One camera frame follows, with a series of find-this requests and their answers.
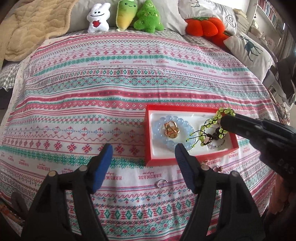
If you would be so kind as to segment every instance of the green radish plush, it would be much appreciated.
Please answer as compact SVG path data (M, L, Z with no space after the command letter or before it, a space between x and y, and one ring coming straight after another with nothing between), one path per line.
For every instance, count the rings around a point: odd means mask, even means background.
M159 12L151 0L144 2L137 13L137 17L139 19L133 24L133 27L137 30L145 30L148 33L154 33L155 30L164 30L164 26L160 22Z
M138 5L135 0L121 0L117 7L116 25L117 31L125 31L136 16Z

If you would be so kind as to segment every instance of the bedspread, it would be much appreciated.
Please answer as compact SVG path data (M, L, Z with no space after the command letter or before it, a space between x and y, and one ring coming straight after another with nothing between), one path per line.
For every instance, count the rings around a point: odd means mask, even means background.
M110 240L178 240L196 196L177 165L144 166L147 104L232 107L253 118L277 120L260 81L221 49L190 44L165 31L80 34L47 40L23 72L15 105L0 137L0 193L20 192L28 205L49 170L72 172L105 143L114 157L92 200ZM266 208L273 172L238 137L240 149L208 165L237 170L257 207ZM156 182L166 179L158 189ZM72 229L79 232L71 192ZM217 192L209 232L215 230Z

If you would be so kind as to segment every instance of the wall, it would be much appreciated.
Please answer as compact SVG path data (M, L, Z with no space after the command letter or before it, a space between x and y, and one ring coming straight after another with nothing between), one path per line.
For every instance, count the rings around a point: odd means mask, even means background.
M211 0L212 2L220 3L232 8L241 9L244 13L247 12L250 0Z
M269 22L266 18L267 17L266 15L264 15L262 10L257 9L256 18L254 20L258 23L260 32L263 33L263 36L267 35L268 37L270 37L274 41L275 46L277 46L280 39L280 35L275 30L272 23Z

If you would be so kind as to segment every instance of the bed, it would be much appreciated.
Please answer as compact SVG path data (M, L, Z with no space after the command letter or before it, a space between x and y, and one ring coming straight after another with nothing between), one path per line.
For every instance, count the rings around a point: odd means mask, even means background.
M92 196L108 238L179 240L196 196L177 165L144 166L146 105L232 107L278 120L267 90L241 62L203 38L189 39L170 30L111 29L46 40L21 62L0 127L0 197L11 204L17 191L30 207L49 170L72 172L110 143L111 166ZM239 150L207 165L238 171L262 214L274 172L237 138ZM161 189L160 179L167 180ZM67 199L72 230L80 233L70 192ZM220 200L217 192L209 233Z

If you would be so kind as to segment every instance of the pillow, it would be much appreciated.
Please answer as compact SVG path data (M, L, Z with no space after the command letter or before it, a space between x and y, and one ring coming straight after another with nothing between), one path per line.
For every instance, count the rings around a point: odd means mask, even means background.
M140 9L145 0L136 0ZM88 29L89 22L86 16L97 3L110 3L110 18L107 20L110 27L116 27L116 13L119 0L79 0L72 9L70 28L67 33ZM178 10L178 0L154 0L155 7L161 16L161 23L165 29L173 30L181 35L185 34L187 23L182 19Z
M274 65L267 50L242 32L224 40L224 44L262 83L267 71Z
M232 35L237 33L237 21L231 7L209 0L179 0L179 13L183 19L199 17L218 17L225 30Z

